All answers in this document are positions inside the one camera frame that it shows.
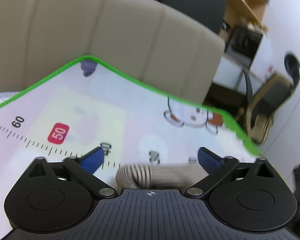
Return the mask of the white desk with black legs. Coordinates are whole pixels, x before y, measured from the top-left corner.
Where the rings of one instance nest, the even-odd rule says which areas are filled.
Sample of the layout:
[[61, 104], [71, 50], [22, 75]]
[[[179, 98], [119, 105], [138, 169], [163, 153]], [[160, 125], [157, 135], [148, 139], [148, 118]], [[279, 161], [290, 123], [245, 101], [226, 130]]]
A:
[[229, 56], [224, 55], [204, 104], [224, 109], [230, 113], [235, 112], [246, 103], [247, 83], [250, 83], [252, 94], [255, 95], [265, 82], [266, 74], [266, 68], [257, 64], [246, 68]]

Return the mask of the black microwave on shelf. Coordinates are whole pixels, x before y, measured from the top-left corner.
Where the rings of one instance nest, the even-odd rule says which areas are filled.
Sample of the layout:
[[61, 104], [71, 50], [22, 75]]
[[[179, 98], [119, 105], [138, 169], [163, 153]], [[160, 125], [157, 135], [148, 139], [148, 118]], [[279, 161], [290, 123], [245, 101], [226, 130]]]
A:
[[235, 26], [225, 44], [225, 55], [243, 67], [250, 68], [263, 35], [242, 26]]

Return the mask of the beige padded headboard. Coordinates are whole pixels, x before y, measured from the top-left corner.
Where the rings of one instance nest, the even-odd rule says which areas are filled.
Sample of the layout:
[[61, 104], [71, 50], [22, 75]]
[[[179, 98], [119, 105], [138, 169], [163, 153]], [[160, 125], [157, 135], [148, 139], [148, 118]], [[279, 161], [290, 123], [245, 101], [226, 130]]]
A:
[[224, 50], [210, 29], [154, 0], [0, 0], [0, 92], [91, 55], [202, 103]]

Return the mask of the cartoon play mat green border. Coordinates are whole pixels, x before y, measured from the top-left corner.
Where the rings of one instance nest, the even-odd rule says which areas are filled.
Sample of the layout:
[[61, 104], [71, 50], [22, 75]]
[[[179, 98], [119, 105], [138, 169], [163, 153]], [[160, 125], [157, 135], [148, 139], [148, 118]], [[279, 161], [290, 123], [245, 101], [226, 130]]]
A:
[[35, 157], [61, 161], [96, 147], [104, 156], [95, 175], [112, 186], [122, 165], [196, 165], [201, 147], [242, 162], [260, 155], [225, 111], [79, 58], [0, 104], [0, 239], [11, 230], [5, 197]]

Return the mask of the black and tan office chair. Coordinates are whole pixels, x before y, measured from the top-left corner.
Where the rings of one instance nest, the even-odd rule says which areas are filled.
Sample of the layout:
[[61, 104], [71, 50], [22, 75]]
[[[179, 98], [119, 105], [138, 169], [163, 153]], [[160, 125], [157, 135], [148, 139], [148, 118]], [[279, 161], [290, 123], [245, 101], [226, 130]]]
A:
[[275, 112], [293, 95], [300, 82], [300, 61], [294, 53], [286, 53], [284, 65], [290, 79], [274, 73], [256, 93], [253, 92], [248, 72], [243, 70], [246, 93], [236, 120], [258, 145], [266, 141], [274, 123]]

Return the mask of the beige striped knit sweater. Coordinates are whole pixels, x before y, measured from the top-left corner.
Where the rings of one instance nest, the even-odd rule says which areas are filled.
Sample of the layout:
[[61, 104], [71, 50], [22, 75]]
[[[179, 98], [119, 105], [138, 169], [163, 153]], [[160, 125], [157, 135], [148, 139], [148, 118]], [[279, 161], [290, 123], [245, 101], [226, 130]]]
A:
[[117, 190], [178, 189], [184, 191], [209, 174], [199, 165], [121, 166], [115, 176]]

